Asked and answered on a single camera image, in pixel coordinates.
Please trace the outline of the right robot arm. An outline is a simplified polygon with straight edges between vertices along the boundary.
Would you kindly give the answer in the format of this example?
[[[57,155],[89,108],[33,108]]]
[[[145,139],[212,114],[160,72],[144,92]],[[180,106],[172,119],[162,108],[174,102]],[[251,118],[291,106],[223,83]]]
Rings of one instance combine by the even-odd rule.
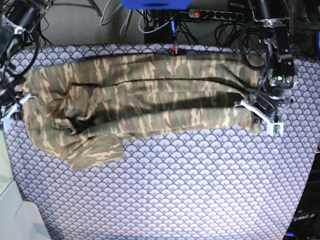
[[[16,91],[16,87],[26,81],[24,75],[36,61],[40,50],[38,26],[53,5],[53,0],[14,0],[4,13],[6,22],[0,31],[0,129],[3,131],[10,129],[10,119],[35,97]],[[33,57],[25,70],[13,73],[11,59],[26,47],[28,35],[34,36]]]

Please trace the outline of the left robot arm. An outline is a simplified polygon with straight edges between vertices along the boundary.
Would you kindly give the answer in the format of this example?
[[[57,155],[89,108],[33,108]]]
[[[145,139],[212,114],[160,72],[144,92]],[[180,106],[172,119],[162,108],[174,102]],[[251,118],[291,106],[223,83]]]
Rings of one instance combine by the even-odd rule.
[[[249,97],[239,104],[251,111],[255,119],[266,123],[266,132],[270,136],[282,135],[282,116],[290,104],[286,93],[298,81],[286,24],[290,19],[289,8],[284,0],[249,0],[247,4],[252,19],[239,34],[239,50],[245,65],[251,70],[262,71],[264,75],[256,87],[244,88]],[[244,50],[244,34],[254,24],[260,24],[264,28],[259,38],[266,45],[265,61],[261,66],[252,65]]]

